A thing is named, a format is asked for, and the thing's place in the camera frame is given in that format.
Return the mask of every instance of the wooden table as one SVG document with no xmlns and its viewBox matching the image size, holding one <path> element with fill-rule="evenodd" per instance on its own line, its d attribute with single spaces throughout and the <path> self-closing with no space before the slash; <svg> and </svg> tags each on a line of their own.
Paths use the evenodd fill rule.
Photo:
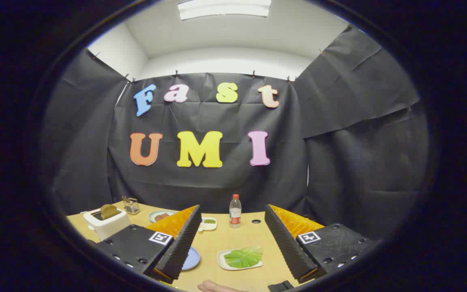
<svg viewBox="0 0 467 292">
<path fill-rule="evenodd" d="M 113 204 L 117 208 L 124 209 L 124 202 Z M 149 214 L 152 211 L 164 210 L 157 207 L 139 204 L 140 212 L 136 215 L 128 214 L 132 224 L 146 227 L 150 225 Z M 230 228 L 228 214 L 203 213 L 203 217 L 217 218 L 217 228 L 213 231 L 198 232 L 192 247 L 195 248 L 201 260 L 191 270 L 182 271 L 179 279 L 172 285 L 189 292 L 199 291 L 197 285 L 206 279 L 217 284 L 229 286 L 238 290 L 249 292 L 267 292 L 268 285 L 289 281 L 293 286 L 299 286 L 287 267 L 284 257 L 276 244 L 276 241 L 264 221 L 264 212 L 241 214 L 241 227 Z M 95 231 L 88 228 L 88 223 L 83 214 L 67 216 L 68 220 L 86 239 L 100 242 Z M 259 219 L 261 223 L 252 223 Z M 217 263 L 217 253 L 229 249 L 239 249 L 249 246 L 261 246 L 263 248 L 263 265 L 258 268 L 246 270 L 228 271 Z"/>
</svg>

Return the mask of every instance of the letter i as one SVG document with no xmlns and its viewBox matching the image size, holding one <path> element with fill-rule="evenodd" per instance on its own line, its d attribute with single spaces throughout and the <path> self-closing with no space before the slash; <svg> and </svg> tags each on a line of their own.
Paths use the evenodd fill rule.
<svg viewBox="0 0 467 292">
<path fill-rule="evenodd" d="M 266 156 L 266 137 L 268 133 L 264 131 L 252 131 L 248 133 L 252 138 L 253 157 L 250 160 L 252 166 L 268 165 L 269 158 Z"/>
</svg>

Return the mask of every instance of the letter m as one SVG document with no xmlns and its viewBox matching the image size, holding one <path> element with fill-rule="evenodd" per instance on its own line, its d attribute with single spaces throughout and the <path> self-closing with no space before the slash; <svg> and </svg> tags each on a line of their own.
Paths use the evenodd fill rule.
<svg viewBox="0 0 467 292">
<path fill-rule="evenodd" d="M 205 156 L 204 167 L 217 168 L 223 166 L 222 161 L 219 159 L 219 140 L 222 137 L 223 133 L 210 131 L 206 133 L 203 141 L 199 144 L 191 131 L 179 132 L 178 138 L 181 141 L 180 160 L 176 164 L 179 167 L 190 167 L 190 155 L 195 166 L 200 165 L 203 156 Z"/>
</svg>

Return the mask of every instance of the plastic water bottle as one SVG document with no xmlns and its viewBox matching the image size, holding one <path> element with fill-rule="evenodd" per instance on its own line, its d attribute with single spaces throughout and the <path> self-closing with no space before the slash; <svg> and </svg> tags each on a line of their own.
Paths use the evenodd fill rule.
<svg viewBox="0 0 467 292">
<path fill-rule="evenodd" d="M 230 202 L 230 227 L 241 227 L 241 201 L 239 201 L 239 194 L 233 194 L 232 201 Z"/>
</svg>

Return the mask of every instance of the blue letter f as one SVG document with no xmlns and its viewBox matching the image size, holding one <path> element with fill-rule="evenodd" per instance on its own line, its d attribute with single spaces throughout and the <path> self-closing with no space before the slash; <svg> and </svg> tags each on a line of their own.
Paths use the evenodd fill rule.
<svg viewBox="0 0 467 292">
<path fill-rule="evenodd" d="M 150 105 L 147 102 L 152 101 L 152 91 L 156 89 L 156 85 L 151 84 L 142 91 L 135 94 L 135 99 L 137 100 L 137 116 L 141 116 L 143 113 L 150 109 Z"/>
</svg>

